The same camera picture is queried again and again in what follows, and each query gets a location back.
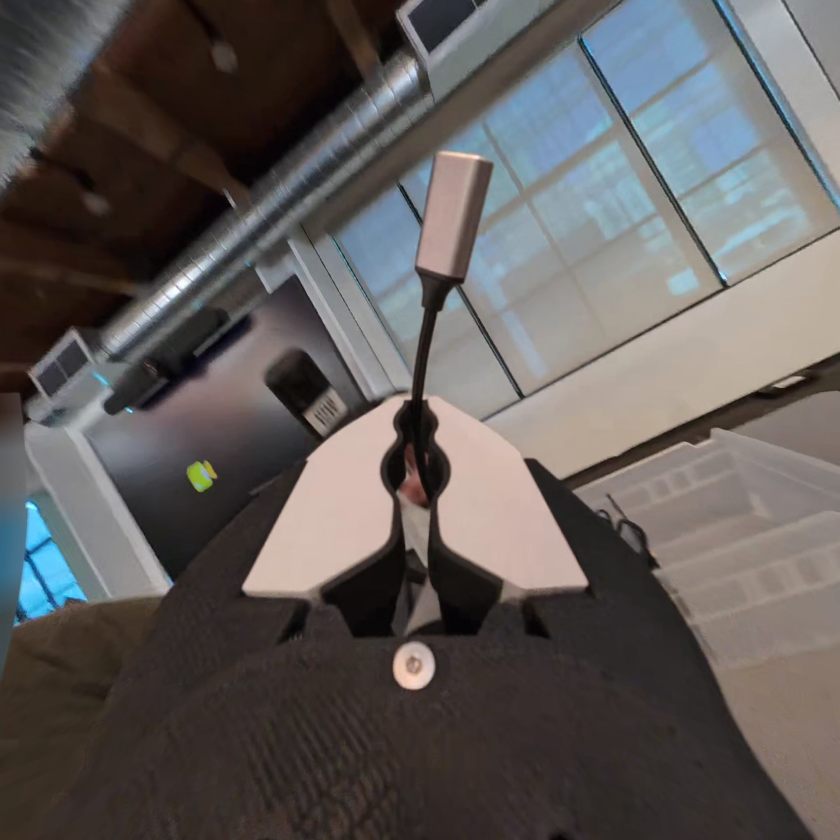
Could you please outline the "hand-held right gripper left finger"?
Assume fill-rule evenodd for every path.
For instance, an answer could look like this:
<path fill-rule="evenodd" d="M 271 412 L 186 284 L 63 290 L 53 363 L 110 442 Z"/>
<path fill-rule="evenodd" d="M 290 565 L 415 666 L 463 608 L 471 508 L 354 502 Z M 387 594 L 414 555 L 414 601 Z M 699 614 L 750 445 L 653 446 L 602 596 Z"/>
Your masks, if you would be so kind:
<path fill-rule="evenodd" d="M 406 572 L 398 491 L 405 394 L 372 408 L 308 457 L 242 592 L 337 608 L 355 637 L 389 637 Z"/>

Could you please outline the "large black screen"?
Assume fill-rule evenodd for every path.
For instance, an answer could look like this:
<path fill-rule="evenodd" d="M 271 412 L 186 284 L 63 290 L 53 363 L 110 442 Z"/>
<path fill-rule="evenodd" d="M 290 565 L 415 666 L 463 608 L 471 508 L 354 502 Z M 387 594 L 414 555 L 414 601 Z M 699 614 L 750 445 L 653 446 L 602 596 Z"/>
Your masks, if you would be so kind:
<path fill-rule="evenodd" d="M 267 369 L 289 350 L 307 352 L 350 410 L 366 404 L 308 292 L 291 276 L 147 406 L 105 416 L 85 432 L 171 581 L 259 488 L 317 446 L 265 384 Z M 204 493 L 186 477 L 197 460 L 217 473 Z"/>

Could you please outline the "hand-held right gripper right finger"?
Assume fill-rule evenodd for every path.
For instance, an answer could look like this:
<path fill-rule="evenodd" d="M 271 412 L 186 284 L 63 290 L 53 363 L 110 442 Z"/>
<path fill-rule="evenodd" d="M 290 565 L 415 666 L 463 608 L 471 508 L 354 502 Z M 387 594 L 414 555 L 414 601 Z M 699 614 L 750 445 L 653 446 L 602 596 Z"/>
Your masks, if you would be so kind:
<path fill-rule="evenodd" d="M 477 634 L 498 604 L 580 594 L 588 581 L 518 450 L 437 396 L 425 405 L 427 567 L 447 634 Z"/>

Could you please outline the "silver ventilation duct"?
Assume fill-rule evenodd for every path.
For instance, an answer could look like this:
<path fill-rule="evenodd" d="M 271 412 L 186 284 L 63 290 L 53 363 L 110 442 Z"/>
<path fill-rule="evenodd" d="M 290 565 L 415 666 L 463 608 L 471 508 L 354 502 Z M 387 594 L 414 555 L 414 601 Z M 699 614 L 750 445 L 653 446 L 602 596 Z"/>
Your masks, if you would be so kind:
<path fill-rule="evenodd" d="M 225 288 L 373 161 L 434 106 L 419 58 L 398 51 L 374 77 L 279 160 L 162 270 L 150 291 L 100 333 L 96 359 L 122 361 L 173 329 L 193 305 Z"/>

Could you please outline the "clear plastic bin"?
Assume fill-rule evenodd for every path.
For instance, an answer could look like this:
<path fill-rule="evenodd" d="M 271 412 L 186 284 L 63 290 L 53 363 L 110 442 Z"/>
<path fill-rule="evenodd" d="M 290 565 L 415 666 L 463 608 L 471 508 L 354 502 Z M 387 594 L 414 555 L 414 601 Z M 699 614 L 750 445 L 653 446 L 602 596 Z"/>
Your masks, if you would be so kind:
<path fill-rule="evenodd" d="M 575 493 L 644 531 L 716 670 L 838 645 L 838 466 L 715 429 Z"/>

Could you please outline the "person's leg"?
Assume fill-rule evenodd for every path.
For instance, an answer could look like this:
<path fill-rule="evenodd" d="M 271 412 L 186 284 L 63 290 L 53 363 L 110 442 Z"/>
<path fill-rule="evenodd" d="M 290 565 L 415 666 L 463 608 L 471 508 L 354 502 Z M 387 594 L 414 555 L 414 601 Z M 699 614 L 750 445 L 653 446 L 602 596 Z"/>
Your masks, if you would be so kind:
<path fill-rule="evenodd" d="M 73 602 L 18 625 L 2 675 L 2 755 L 63 739 L 87 742 L 162 601 Z"/>

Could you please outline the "large window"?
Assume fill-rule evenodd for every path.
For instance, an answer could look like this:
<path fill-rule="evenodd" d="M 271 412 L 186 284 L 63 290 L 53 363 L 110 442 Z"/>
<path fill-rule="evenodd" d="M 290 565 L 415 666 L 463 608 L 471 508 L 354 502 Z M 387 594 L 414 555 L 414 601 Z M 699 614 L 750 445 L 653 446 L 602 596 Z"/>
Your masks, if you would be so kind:
<path fill-rule="evenodd" d="M 838 230 L 735 2 L 621 2 L 442 146 L 493 166 L 425 391 L 487 419 Z"/>

